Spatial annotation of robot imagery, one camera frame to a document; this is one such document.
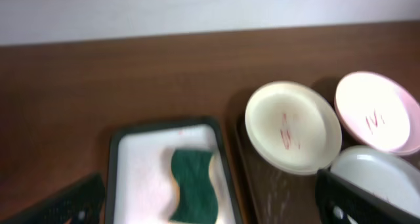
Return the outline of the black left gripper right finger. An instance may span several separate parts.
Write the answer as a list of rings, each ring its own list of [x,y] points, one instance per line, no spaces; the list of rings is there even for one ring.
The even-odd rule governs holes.
[[[416,224],[419,218],[332,174],[316,174],[316,205],[321,223]]]

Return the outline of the cream plate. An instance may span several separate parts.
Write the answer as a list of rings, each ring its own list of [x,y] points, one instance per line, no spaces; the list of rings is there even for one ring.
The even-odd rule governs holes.
[[[245,107],[245,128],[257,153],[287,173],[312,175],[342,147],[339,120],[315,90],[291,81],[258,88]]]

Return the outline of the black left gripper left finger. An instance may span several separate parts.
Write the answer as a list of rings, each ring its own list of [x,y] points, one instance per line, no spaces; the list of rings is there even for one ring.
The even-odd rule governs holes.
[[[3,220],[3,223],[98,223],[105,197],[101,175],[92,173]]]

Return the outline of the pale green plate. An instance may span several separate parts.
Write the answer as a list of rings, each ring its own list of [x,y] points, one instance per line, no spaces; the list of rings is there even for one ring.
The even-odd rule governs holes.
[[[330,171],[419,217],[419,170],[407,161],[370,147],[354,146],[342,151]]]

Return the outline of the pink plate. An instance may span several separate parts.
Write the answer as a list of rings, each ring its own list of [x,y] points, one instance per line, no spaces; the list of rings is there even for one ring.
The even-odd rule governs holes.
[[[399,156],[419,152],[419,103],[392,79],[352,72],[337,84],[335,111],[358,142]]]

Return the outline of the green and yellow sponge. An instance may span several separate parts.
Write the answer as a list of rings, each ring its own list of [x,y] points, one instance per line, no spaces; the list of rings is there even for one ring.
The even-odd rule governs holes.
[[[220,217],[219,198],[211,172],[215,153],[191,148],[176,149],[170,170],[177,188],[177,205],[170,223],[216,224]]]

